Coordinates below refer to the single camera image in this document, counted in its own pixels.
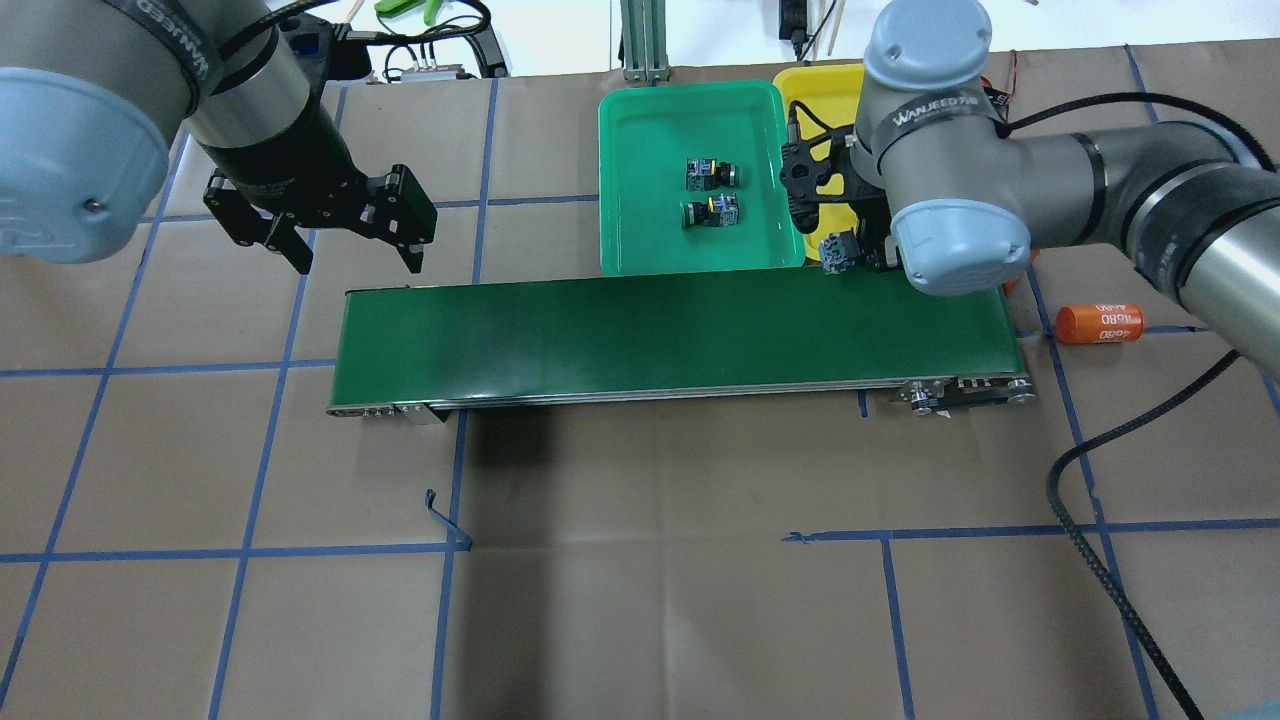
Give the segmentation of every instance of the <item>floor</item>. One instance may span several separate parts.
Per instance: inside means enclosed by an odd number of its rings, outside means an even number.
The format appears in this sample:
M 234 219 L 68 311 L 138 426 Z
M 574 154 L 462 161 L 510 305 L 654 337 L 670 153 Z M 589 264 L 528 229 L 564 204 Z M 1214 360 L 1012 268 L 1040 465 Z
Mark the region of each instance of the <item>floor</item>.
M 1144 85 L 1231 108 L 1277 149 L 1252 99 L 1277 55 L 1019 53 L 1014 115 Z M 988 76 L 1007 86 L 1010 69 L 997 54 Z M 581 138 L 618 87 L 334 88 L 361 167 L 410 164 L 442 208 L 421 277 L 344 232 L 312 236 L 301 281 L 233 246 L 198 202 L 209 161 L 183 141 L 119 255 L 0 261 L 0 716 L 1178 715 L 1042 497 L 1056 455 L 1225 351 L 1110 249 L 1046 251 L 1011 292 L 1041 392 L 1024 407 L 918 419 L 872 392 L 435 428 L 324 415 L 344 290 L 599 274 Z M 1110 108 L 1043 131 L 1147 122 Z M 1124 346 L 1048 337 L 1059 306 L 1103 301 L 1142 304 L 1156 329 Z M 1280 697 L 1277 433 L 1274 383 L 1239 364 L 1066 475 L 1211 716 Z M 428 488 L 471 551 L 424 507 Z

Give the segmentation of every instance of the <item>black cable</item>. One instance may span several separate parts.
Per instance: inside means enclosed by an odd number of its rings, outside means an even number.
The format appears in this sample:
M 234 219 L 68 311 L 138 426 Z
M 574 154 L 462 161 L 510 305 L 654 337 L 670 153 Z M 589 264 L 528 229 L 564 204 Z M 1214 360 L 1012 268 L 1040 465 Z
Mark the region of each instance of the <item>black cable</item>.
M 384 20 L 381 15 L 374 13 L 374 19 L 378 20 L 378 24 L 383 26 L 383 29 L 385 29 L 388 35 L 399 35 L 392 29 L 392 26 L 387 24 L 387 20 Z
M 1230 131 L 1235 135 L 1235 137 L 1240 138 L 1240 142 L 1249 149 L 1249 152 L 1257 158 L 1258 163 L 1265 169 L 1275 170 L 1275 165 L 1271 163 L 1271 156 L 1262 149 L 1262 143 L 1258 142 L 1258 140 L 1253 137 L 1249 131 L 1244 129 L 1244 126 L 1212 108 L 1196 102 L 1194 100 L 1187 100 L 1185 97 L 1178 97 L 1175 95 L 1164 95 L 1161 92 L 1108 92 L 1106 95 L 1094 95 L 1092 97 L 1082 97 L 1070 102 L 1062 102 L 1061 105 L 1055 105 L 1047 110 L 1041 110 L 1034 115 L 1028 115 L 1020 120 L 1004 126 L 1001 128 L 1001 137 L 1009 137 L 1010 133 L 1023 129 L 1027 126 L 1047 120 L 1064 113 L 1070 113 L 1082 108 L 1093 108 L 1096 105 L 1110 105 L 1114 102 L 1155 102 L 1157 105 L 1169 105 L 1170 108 L 1178 108 L 1179 110 L 1194 113 Z
M 809 36 L 809 45 L 805 45 L 804 50 L 800 53 L 800 56 L 796 58 L 797 63 L 803 63 L 804 56 L 809 54 L 809 50 L 813 50 L 813 44 L 818 41 L 818 35 L 822 33 L 822 28 L 827 27 L 827 20 L 831 19 L 831 13 L 835 12 L 836 5 L 838 5 L 838 3 L 836 3 L 836 0 L 831 0 L 831 6 L 827 8 L 827 14 L 823 15 L 822 22 L 818 23 L 818 29 L 813 31 L 813 35 Z
M 387 59 L 383 60 L 383 79 L 385 79 L 387 82 L 392 82 L 390 74 L 392 74 L 393 69 L 398 69 L 401 72 L 401 78 L 402 79 L 404 77 L 404 70 L 403 69 L 401 69 L 401 68 L 392 68 L 392 55 L 394 55 L 396 51 L 399 50 L 401 47 L 403 47 L 404 50 L 408 50 L 408 56 L 413 59 L 413 67 L 415 68 L 417 67 L 417 53 L 413 53 L 413 47 L 410 46 L 410 45 L 397 45 L 396 47 L 392 47 L 390 53 L 387 54 Z
M 820 127 L 822 129 L 824 129 L 827 132 L 831 132 L 832 129 L 835 129 L 831 126 L 828 126 L 827 123 L 822 122 L 822 118 L 819 118 L 818 115 L 815 115 L 814 111 L 810 110 L 809 106 L 805 105 L 804 102 L 801 102 L 800 100 L 792 100 L 791 101 L 791 113 L 792 114 L 795 114 L 796 108 L 804 110 L 804 114 L 809 115 L 809 119 L 813 120 L 813 124 Z
M 453 0 L 454 3 L 461 3 L 476 12 L 475 15 L 458 15 L 456 18 L 449 18 L 440 24 L 426 28 L 426 31 L 419 35 L 401 35 L 397 32 L 379 33 L 366 42 L 366 45 L 403 45 L 407 42 L 431 42 L 433 40 L 448 40 L 451 37 L 467 37 L 484 32 L 493 20 L 493 13 L 485 6 L 480 0 Z M 454 23 L 460 19 L 476 18 L 476 22 L 466 26 L 458 27 Z
M 334 0 L 298 0 L 297 3 L 289 3 L 288 5 L 280 8 L 279 10 L 273 10 L 261 18 L 250 23 L 248 27 L 237 32 L 230 40 L 223 44 L 219 49 L 219 54 L 223 60 L 230 59 L 241 47 L 250 44 L 251 40 L 262 35 L 264 32 L 271 29 L 275 23 L 292 18 L 293 15 L 300 15 L 311 8 L 319 8 L 320 5 L 328 5 Z
M 1085 452 L 1089 452 L 1091 450 L 1096 450 L 1119 437 L 1137 430 L 1147 423 L 1151 423 L 1152 420 L 1169 413 L 1174 407 L 1178 407 L 1183 402 L 1187 402 L 1193 395 L 1204 389 L 1204 386 L 1221 375 L 1228 368 L 1231 366 L 1231 363 L 1235 363 L 1239 357 L 1240 354 L 1235 350 L 1228 352 L 1221 360 L 1215 363 L 1212 368 L 1206 370 L 1204 374 L 1196 378 L 1192 384 L 1180 389 L 1165 402 L 1157 405 L 1147 413 L 1143 413 L 1142 415 L 1138 415 L 1133 420 L 1129 420 L 1117 428 L 1112 428 L 1097 437 L 1089 438 L 1062 454 L 1062 456 L 1059 457 L 1050 469 L 1048 482 L 1044 488 L 1044 492 L 1048 496 L 1048 505 L 1053 509 L 1053 514 L 1057 515 L 1059 523 L 1061 523 L 1062 528 L 1066 529 L 1066 534 L 1075 544 L 1075 550 L 1084 556 L 1084 562 L 1089 566 L 1089 570 L 1093 571 L 1093 575 L 1098 579 L 1098 582 L 1102 583 L 1102 589 L 1107 592 L 1107 597 L 1111 598 L 1111 602 L 1114 602 L 1120 610 L 1120 618 L 1123 618 L 1125 625 L 1129 625 L 1129 629 L 1133 630 L 1134 637 L 1138 638 L 1138 643 L 1142 644 L 1142 650 L 1146 651 L 1147 657 L 1151 659 L 1151 664 L 1155 665 L 1161 679 L 1164 679 L 1165 684 L 1169 685 L 1169 691 L 1174 693 L 1174 698 L 1178 700 L 1178 705 L 1183 708 L 1183 712 L 1187 714 L 1187 717 L 1190 717 L 1192 720 L 1202 720 L 1204 716 L 1201 714 L 1199 708 L 1196 707 L 1196 701 L 1192 700 L 1190 693 L 1188 693 L 1187 688 L 1183 687 L 1183 682 L 1178 678 L 1178 673 L 1174 673 L 1172 665 L 1169 664 L 1165 653 L 1161 652 L 1160 646 L 1156 644 L 1156 638 L 1151 635 L 1151 630 L 1147 629 L 1142 618 L 1138 616 L 1138 611 L 1134 610 L 1133 603 L 1129 602 L 1129 597 L 1124 593 L 1124 589 L 1120 588 L 1120 583 L 1116 582 L 1115 575 L 1107 570 L 1107 566 L 1098 557 L 1098 553 L 1093 551 L 1093 546 L 1084 539 L 1084 533 L 1080 532 L 1079 525 L 1076 525 L 1075 520 L 1071 519 L 1071 514 L 1066 511 L 1066 505 L 1062 503 L 1062 498 L 1059 495 L 1059 484 L 1062 479 L 1062 470 L 1065 470 L 1066 466 L 1075 459 Z

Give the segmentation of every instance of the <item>blue tape grid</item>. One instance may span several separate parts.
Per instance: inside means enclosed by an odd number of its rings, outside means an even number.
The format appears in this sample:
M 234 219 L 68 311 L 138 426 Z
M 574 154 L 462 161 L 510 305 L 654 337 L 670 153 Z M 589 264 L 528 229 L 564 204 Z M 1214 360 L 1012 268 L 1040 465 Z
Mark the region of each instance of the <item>blue tape grid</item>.
M 1130 47 L 1125 46 L 1125 53 L 1129 58 L 1130 68 L 1134 73 L 1134 79 L 1140 90 L 1146 90 L 1140 72 L 1138 69 L 1137 60 L 1133 55 Z M 475 256 L 472 264 L 472 282 L 479 282 L 483 268 L 484 256 L 484 228 L 485 228 L 485 215 L 488 206 L 511 206 L 511 205 L 534 205 L 534 204 L 563 204 L 563 202 L 591 202 L 598 201 L 598 195 L 568 195 L 568 196 L 543 196 L 543 197 L 517 197 L 517 199 L 490 199 L 489 197 L 489 174 L 492 168 L 492 152 L 493 152 L 493 132 L 494 132 L 494 115 L 497 111 L 498 100 L 498 82 L 493 82 L 490 86 L 489 96 L 489 111 L 486 118 L 486 131 L 485 131 L 485 146 L 484 146 L 484 164 L 481 172 L 481 191 L 479 200 L 463 200 L 463 201 L 445 201 L 438 202 L 436 206 L 442 209 L 448 208 L 477 208 L 477 228 L 475 240 Z M 346 105 L 346 88 L 343 88 L 339 97 L 338 111 L 335 114 L 335 123 L 340 126 L 342 113 Z M 1155 109 L 1148 104 L 1148 114 L 1152 122 L 1157 122 L 1158 117 Z M 182 159 L 182 151 L 186 149 L 186 142 L 179 147 L 178 161 Z M 228 623 L 224 632 L 223 648 L 219 655 L 218 674 L 215 678 L 215 688 L 212 698 L 210 702 L 209 717 L 215 719 L 218 716 L 221 689 L 225 682 L 227 665 L 229 661 L 230 647 L 234 641 L 234 625 L 238 614 L 238 605 L 241 593 L 243 591 L 244 573 L 247 570 L 247 562 L 253 557 L 324 557 L 324 556 L 344 556 L 344 555 L 394 555 L 394 553 L 443 553 L 444 555 L 444 571 L 440 585 L 440 602 L 439 602 L 439 615 L 436 619 L 436 644 L 435 644 L 435 662 L 433 667 L 431 676 L 431 711 L 430 716 L 433 720 L 440 717 L 440 703 L 443 693 L 443 673 L 444 673 L 444 651 L 447 644 L 447 630 L 448 630 L 448 616 L 449 616 L 449 600 L 452 594 L 452 579 L 453 579 L 453 565 L 454 553 L 458 552 L 458 547 L 453 542 L 442 543 L 402 543 L 402 544 L 364 544 L 364 546 L 321 546 L 321 547 L 251 547 L 252 534 L 256 525 L 257 510 L 261 501 L 262 484 L 265 482 L 265 473 L 270 461 L 271 446 L 274 442 L 275 424 L 279 418 L 280 404 L 283 400 L 283 391 L 285 386 L 285 379 L 288 370 L 292 368 L 320 368 L 320 366 L 333 366 L 333 359 L 320 359 L 320 360 L 293 360 L 292 346 L 297 332 L 297 323 L 301 313 L 301 304 L 306 288 L 306 278 L 300 279 L 298 288 L 294 296 L 293 314 L 291 316 L 289 332 L 285 341 L 285 350 L 283 357 L 279 363 L 242 363 L 242 364 L 210 364 L 210 365 L 175 365 L 175 366 L 141 366 L 141 368 L 116 368 L 115 359 L 119 354 L 120 343 L 123 341 L 124 333 L 128 327 L 128 320 L 132 314 L 134 301 L 137 299 L 138 290 L 141 288 L 143 273 L 146 270 L 147 263 L 152 247 L 155 245 L 155 238 L 161 224 L 168 223 L 189 223 L 189 222 L 202 222 L 211 220 L 211 215 L 184 215 L 184 217 L 165 217 L 164 208 L 168 204 L 169 195 L 173 191 L 173 183 L 178 169 L 178 161 L 170 168 L 169 176 L 165 181 L 164 192 L 161 196 L 160 210 L 156 218 L 150 218 L 145 220 L 145 224 L 150 224 L 150 231 L 147 234 L 146 246 L 143 249 L 142 261 L 133 279 L 133 286 L 128 300 L 125 301 L 124 311 L 118 325 L 115 338 L 113 341 L 111 351 L 108 356 L 106 365 L 104 368 L 60 368 L 60 369 L 22 369 L 22 370 L 0 370 L 0 378 L 35 378 L 35 377 L 99 377 L 100 383 L 97 392 L 95 393 L 93 402 L 91 405 L 88 419 L 86 420 L 84 432 L 82 433 L 79 446 L 77 448 L 76 460 L 72 464 L 72 470 L 68 477 L 67 487 L 64 489 L 61 502 L 59 505 L 58 514 L 55 515 L 54 527 L 50 530 L 49 541 L 46 542 L 44 552 L 27 552 L 27 553 L 0 553 L 0 564 L 38 564 L 36 580 L 32 585 L 31 594 L 24 609 L 22 621 L 17 637 L 14 639 L 13 648 L 9 653 L 8 662 L 5 664 L 5 671 L 3 680 L 0 680 L 0 707 L 4 705 L 4 698 L 8 693 L 10 682 L 13 679 L 14 669 L 17 667 L 22 644 L 26 639 L 26 634 L 29 629 L 31 619 L 35 612 L 40 591 L 44 585 L 45 575 L 47 574 L 49 565 L 52 562 L 106 562 L 106 561 L 148 561 L 148 560 L 230 560 L 236 559 L 239 561 L 237 568 L 237 578 L 233 588 L 232 606 L 228 611 Z M 314 232 L 310 237 L 310 242 L 314 243 Z M 1051 328 L 1048 323 L 1048 314 L 1043 302 L 1043 297 L 1039 292 L 1038 282 L 1034 277 L 1034 270 L 1029 270 L 1029 282 L 1032 284 L 1033 292 L 1036 295 L 1037 309 L 1041 315 L 1041 322 L 1044 328 L 1046 337 L 1051 336 Z M 1207 328 L 1192 327 L 1192 325 L 1157 325 L 1147 328 L 1147 333 L 1161 334 L 1161 333 L 1194 333 L 1194 332 L 1210 332 Z M 1024 332 L 1019 337 L 1030 337 L 1038 333 Z M 1050 345 L 1050 352 L 1053 359 L 1055 374 L 1059 379 L 1059 387 L 1064 398 L 1064 407 L 1068 413 L 1068 418 L 1071 425 L 1071 432 L 1076 442 L 1083 439 L 1079 423 L 1075 416 L 1074 402 L 1070 398 L 1070 389 L 1068 387 L 1066 375 L 1062 370 L 1061 357 L 1059 356 L 1057 347 Z M 81 465 L 84 459 L 84 454 L 88 447 L 88 442 L 92 434 L 92 429 L 101 407 L 101 402 L 106 391 L 106 384 L 113 375 L 137 375 L 137 374 L 174 374 L 174 373 L 218 373 L 218 372 L 242 372 L 242 370 L 276 370 L 278 379 L 275 387 L 275 395 L 273 398 L 271 414 L 268 424 L 266 437 L 264 438 L 264 448 L 260 459 L 259 474 L 255 482 L 253 497 L 251 502 L 250 515 L 246 520 L 244 539 L 239 548 L 209 548 L 209 550 L 159 550 L 159 551 L 91 551 L 91 552 L 55 552 L 58 536 L 61 530 L 63 520 L 65 519 L 67 510 L 70 503 L 72 493 L 74 491 L 76 480 L 79 474 Z M 1270 378 L 1262 378 L 1266 391 L 1271 398 L 1272 405 L 1276 409 L 1277 415 L 1280 415 L 1280 393 L 1276 391 L 1275 383 Z M 867 393 L 865 391 L 859 392 L 859 410 L 863 418 L 868 416 L 867 411 Z M 449 502 L 449 519 L 451 521 L 457 521 L 458 506 L 461 500 L 462 489 L 462 471 L 465 461 L 465 447 L 466 447 L 466 429 L 467 429 L 467 413 L 462 411 L 458 414 L 456 442 L 454 442 L 454 465 L 452 477 L 452 496 Z M 1094 507 L 1094 523 L 1082 524 L 1082 529 L 1087 533 L 1097 534 L 1100 542 L 1103 546 L 1103 553 L 1108 566 L 1116 573 L 1119 578 L 1119 571 L 1115 564 L 1115 555 L 1111 547 L 1110 536 L 1115 533 L 1157 533 L 1157 532 L 1196 532 L 1196 530 L 1240 530 L 1240 529 L 1280 529 L 1280 518 L 1252 518 L 1252 519 L 1220 519 L 1220 520 L 1175 520 L 1175 521 L 1148 521 L 1148 523 L 1107 523 L 1103 514 L 1101 502 L 1093 492 L 1093 475 L 1092 468 L 1088 465 L 1088 459 L 1082 459 L 1082 469 L 1085 474 L 1085 482 L 1089 491 L 1091 503 Z M 892 548 L 891 541 L 893 539 L 940 539 L 940 538 L 983 538 L 983 537 L 1034 537 L 1034 536 L 1056 536 L 1064 534 L 1061 527 L 1059 525 L 1016 525 L 1016 527 L 974 527 L 974 528 L 905 528 L 905 529 L 873 529 L 873 530 L 829 530 L 819 532 L 813 534 L 792 533 L 790 537 L 783 538 L 786 542 L 849 542 L 849 541 L 876 541 L 881 543 L 882 559 L 884 566 L 884 580 L 886 580 L 886 593 L 890 606 L 890 621 L 892 625 L 895 652 L 897 657 L 899 666 L 899 680 L 902 693 L 902 708 L 908 719 L 914 719 L 915 710 L 911 698 L 910 689 L 910 673 L 906 657 L 906 647 L 902 632 L 902 618 L 901 610 L 897 601 L 897 582 L 893 571 Z M 1134 638 L 1129 637 L 1130 655 L 1133 656 L 1135 664 L 1135 671 L 1139 678 L 1139 685 L 1143 692 L 1143 701 L 1147 706 L 1147 712 L 1151 717 L 1158 717 L 1158 712 L 1155 707 L 1155 700 L 1151 692 L 1151 684 L 1147 678 L 1146 665 L 1138 651 Z
M 183 151 L 187 147 L 186 133 L 183 133 L 178 146 L 178 154 L 174 159 L 173 167 L 169 168 L 169 174 L 165 177 L 164 192 L 160 197 L 159 215 L 164 215 L 164 208 L 169 202 L 169 195 L 173 192 L 174 178 L 178 177 L 178 164 L 182 161 Z M 27 596 L 27 606 L 23 609 L 22 621 L 18 624 L 18 633 L 13 641 L 13 648 L 9 651 L 9 660 L 5 662 L 4 676 L 0 678 L 0 707 L 4 707 L 4 701 L 9 694 L 9 685 L 13 682 L 13 673 L 18 667 L 18 659 L 22 655 L 22 644 L 26 642 L 27 630 L 31 628 L 31 618 L 36 612 L 36 603 L 40 602 L 40 591 L 45 585 L 45 575 L 49 573 L 49 564 L 54 553 L 54 547 L 58 544 L 58 536 L 63 530 L 63 521 L 67 519 L 67 509 L 72 502 L 72 493 L 76 491 L 76 480 L 79 479 L 81 466 L 84 464 L 84 454 L 88 450 L 90 438 L 93 436 L 93 425 L 97 421 L 97 414 L 102 407 L 102 397 L 106 395 L 106 384 L 110 379 L 110 372 L 115 368 L 115 359 L 120 354 L 120 343 L 124 342 L 124 332 L 129 327 L 129 315 L 133 313 L 133 306 L 138 300 L 138 290 L 142 287 L 142 275 L 146 273 L 147 264 L 151 260 L 151 250 L 155 247 L 156 234 L 160 232 L 160 223 L 152 222 L 151 228 L 147 232 L 147 242 L 142 249 L 142 260 L 138 263 L 138 269 L 133 274 L 133 286 L 129 288 L 129 295 L 124 301 L 124 310 L 120 314 L 120 323 L 115 328 L 115 337 L 111 340 L 111 350 L 106 356 L 106 366 L 101 373 L 97 382 L 97 391 L 93 393 L 93 402 L 90 406 L 88 418 L 84 420 L 84 430 L 81 433 L 79 446 L 76 448 L 76 459 L 72 461 L 72 469 L 67 477 L 67 486 L 63 489 L 63 497 L 58 503 L 58 512 L 54 515 L 54 524 L 49 530 L 49 539 L 45 542 L 45 552 L 40 559 L 40 568 L 36 570 L 36 579 L 31 585 L 31 593 Z

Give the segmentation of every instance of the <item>green conveyor belt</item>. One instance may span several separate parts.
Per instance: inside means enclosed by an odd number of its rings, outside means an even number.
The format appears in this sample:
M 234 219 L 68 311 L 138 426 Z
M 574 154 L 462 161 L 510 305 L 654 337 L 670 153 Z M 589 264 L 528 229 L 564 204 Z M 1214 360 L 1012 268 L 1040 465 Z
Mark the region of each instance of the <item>green conveyor belt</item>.
M 819 268 L 347 295 L 330 413 L 891 387 L 1025 373 L 1000 291 Z

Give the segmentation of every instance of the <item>green object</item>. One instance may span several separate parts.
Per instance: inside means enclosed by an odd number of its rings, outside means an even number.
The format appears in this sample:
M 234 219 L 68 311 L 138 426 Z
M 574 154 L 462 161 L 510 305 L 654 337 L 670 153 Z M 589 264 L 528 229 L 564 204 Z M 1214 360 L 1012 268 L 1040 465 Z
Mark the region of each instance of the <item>green object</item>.
M 431 27 L 435 24 L 435 17 L 440 13 L 440 5 L 444 4 L 444 0 L 378 0 L 374 4 L 374 12 L 378 13 L 379 18 L 394 18 L 424 3 L 426 9 L 422 12 L 422 22 L 426 23 L 426 27 Z
M 804 263 L 782 169 L 782 96 L 758 81 L 618 90 L 600 101 L 600 269 L 605 275 L 787 268 Z M 707 201 L 686 188 L 686 163 L 739 168 L 739 223 L 682 223 Z
M 896 387 L 1025 368 L 1000 291 L 820 268 L 347 295 L 330 414 Z

